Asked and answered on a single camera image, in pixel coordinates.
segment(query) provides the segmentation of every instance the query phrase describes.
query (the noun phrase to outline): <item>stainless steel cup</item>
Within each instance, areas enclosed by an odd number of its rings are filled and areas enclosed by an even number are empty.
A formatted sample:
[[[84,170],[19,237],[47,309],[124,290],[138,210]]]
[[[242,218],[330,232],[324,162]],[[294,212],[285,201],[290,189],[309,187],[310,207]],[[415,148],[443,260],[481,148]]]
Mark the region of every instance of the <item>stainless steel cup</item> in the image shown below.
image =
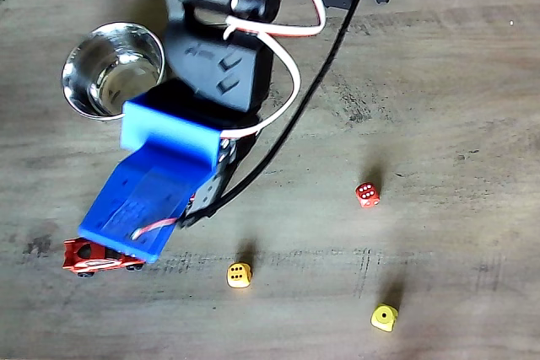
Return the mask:
[[[165,75],[161,42],[134,23],[99,27],[67,59],[64,96],[80,115],[94,120],[121,118],[124,102],[161,83]]]

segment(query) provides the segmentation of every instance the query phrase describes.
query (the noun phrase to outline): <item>water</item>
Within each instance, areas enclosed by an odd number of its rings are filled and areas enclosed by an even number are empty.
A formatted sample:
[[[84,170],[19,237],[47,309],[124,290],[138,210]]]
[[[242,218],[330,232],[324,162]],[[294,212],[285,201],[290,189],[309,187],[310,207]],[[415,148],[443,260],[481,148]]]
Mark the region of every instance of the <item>water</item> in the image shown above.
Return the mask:
[[[89,99],[97,110],[108,115],[122,112],[124,103],[155,86],[158,68],[138,54],[123,54],[101,72],[89,89]]]

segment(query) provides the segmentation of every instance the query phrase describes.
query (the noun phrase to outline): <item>blue 3d-printed part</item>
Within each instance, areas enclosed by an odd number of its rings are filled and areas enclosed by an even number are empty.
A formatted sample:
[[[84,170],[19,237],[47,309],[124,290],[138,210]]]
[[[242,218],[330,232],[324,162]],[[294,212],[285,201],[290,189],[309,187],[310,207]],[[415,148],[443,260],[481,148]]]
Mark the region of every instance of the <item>blue 3d-printed part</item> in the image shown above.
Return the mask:
[[[145,104],[124,104],[121,145],[135,151],[121,161],[80,224],[80,236],[155,262],[174,226],[132,240],[133,231],[179,217],[190,196],[216,171],[220,131]]]

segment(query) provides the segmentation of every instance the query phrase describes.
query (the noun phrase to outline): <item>toy car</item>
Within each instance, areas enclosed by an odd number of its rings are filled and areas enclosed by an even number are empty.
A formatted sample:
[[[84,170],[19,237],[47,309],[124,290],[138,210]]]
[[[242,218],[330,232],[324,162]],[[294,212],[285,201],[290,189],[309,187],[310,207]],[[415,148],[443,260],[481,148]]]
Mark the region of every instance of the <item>toy car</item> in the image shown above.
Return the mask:
[[[85,238],[65,240],[64,247],[66,252],[62,269],[72,271],[79,277],[92,277],[97,271],[122,267],[128,271],[141,270],[144,265],[135,257],[123,255]]]

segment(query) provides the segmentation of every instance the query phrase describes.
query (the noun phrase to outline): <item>wooden surface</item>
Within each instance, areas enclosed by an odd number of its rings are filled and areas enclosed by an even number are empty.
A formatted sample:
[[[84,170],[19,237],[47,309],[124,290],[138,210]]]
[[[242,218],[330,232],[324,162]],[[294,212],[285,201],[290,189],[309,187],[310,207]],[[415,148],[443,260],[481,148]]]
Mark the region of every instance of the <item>wooden surface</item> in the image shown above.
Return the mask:
[[[283,21],[308,23],[308,0],[284,1]],[[342,17],[283,42],[305,83]],[[248,192],[144,271],[80,280],[62,242],[127,153],[119,123],[77,116],[59,76],[114,20],[160,34],[163,0],[0,0],[0,357],[540,358],[539,0],[364,0]],[[265,113],[289,86],[277,64]],[[374,210],[354,196],[367,178],[383,182]],[[234,291],[242,252],[254,278]],[[391,334],[370,326],[380,301],[400,304]]]

